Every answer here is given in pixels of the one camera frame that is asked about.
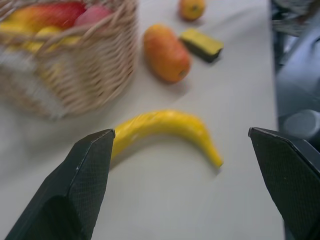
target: yellow fruit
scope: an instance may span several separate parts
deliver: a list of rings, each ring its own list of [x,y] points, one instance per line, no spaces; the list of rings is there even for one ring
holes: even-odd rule
[[[0,31],[13,34],[31,35],[33,31],[31,28],[21,24],[20,22],[4,21],[0,23]]]
[[[42,28],[37,34],[36,36],[54,36],[56,35],[57,33],[60,33],[62,30],[56,26],[47,26],[47,27],[44,27]],[[25,48],[27,50],[29,50],[30,52],[32,53],[35,53],[37,52],[41,47],[42,45],[44,44],[45,42],[44,41],[33,41],[33,42],[29,42],[25,45]],[[57,46],[57,44],[54,44],[52,45],[49,50],[53,50],[55,49],[55,47]]]
[[[189,21],[200,18],[204,14],[205,8],[205,0],[180,0],[179,2],[180,15]]]
[[[79,37],[79,36],[69,36],[69,37],[63,39],[61,41],[61,43],[64,45],[73,45],[73,44],[76,44],[80,40],[80,38],[81,37]]]
[[[144,32],[143,50],[152,70],[168,83],[181,81],[190,70],[188,50],[165,25],[155,24]]]
[[[7,33],[8,36],[4,39],[4,43],[7,44],[11,41],[15,35],[32,35],[33,31],[24,24],[15,21],[3,21],[0,23],[0,32]],[[19,48],[16,46],[9,46],[6,50],[8,52],[14,52]]]
[[[217,167],[223,164],[204,123],[193,115],[169,109],[141,114],[117,126],[111,159],[134,141],[154,134],[185,138],[199,146],[211,163]]]

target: yellow banana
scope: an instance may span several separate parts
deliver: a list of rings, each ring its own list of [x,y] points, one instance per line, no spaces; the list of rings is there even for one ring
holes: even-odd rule
[[[58,27],[55,26],[47,26],[42,28],[40,31],[38,31],[38,33],[36,34],[36,36],[38,37],[45,37],[45,36],[49,36],[52,37],[58,33],[60,33],[62,30]],[[32,53],[36,53],[44,44],[44,41],[32,41],[32,42],[28,42],[25,44],[25,48],[27,50],[29,50]],[[58,44],[53,44],[52,46],[50,46],[48,48],[48,51],[52,51],[57,47]]]
[[[153,134],[183,137],[199,146],[218,168],[223,164],[204,123],[193,115],[175,110],[144,113],[117,126],[111,159],[134,141]]]

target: orange fruit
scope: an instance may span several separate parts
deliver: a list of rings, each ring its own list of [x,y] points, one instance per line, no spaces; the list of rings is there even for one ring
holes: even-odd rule
[[[144,32],[143,51],[152,70],[168,83],[181,81],[190,70],[188,50],[165,25],[155,24]]]
[[[205,0],[180,0],[179,13],[182,18],[194,21],[200,18],[206,9]]]

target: basket handle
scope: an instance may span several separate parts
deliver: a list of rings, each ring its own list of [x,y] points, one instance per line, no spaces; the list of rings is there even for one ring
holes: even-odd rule
[[[133,4],[134,3],[131,0],[124,0],[121,6],[117,9],[115,13],[103,18],[102,20],[95,23],[94,25],[88,24],[83,26],[72,27],[62,32],[61,34],[51,37],[39,48],[39,50],[35,53],[35,55],[40,55],[44,53],[51,45],[58,43],[63,38],[72,36],[72,35],[73,36],[82,35],[78,41],[79,45],[82,44],[83,42],[88,40],[90,37],[92,37],[92,35],[103,26],[109,24],[108,27],[110,28],[113,27],[118,21],[120,21],[121,15],[123,15],[123,13],[127,11],[128,6],[132,6],[132,8],[134,7]]]

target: small orange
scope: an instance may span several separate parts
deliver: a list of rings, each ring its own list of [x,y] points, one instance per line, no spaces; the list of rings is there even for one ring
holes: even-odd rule
[[[194,21],[200,18],[206,8],[205,0],[180,0],[179,13],[182,18]]]

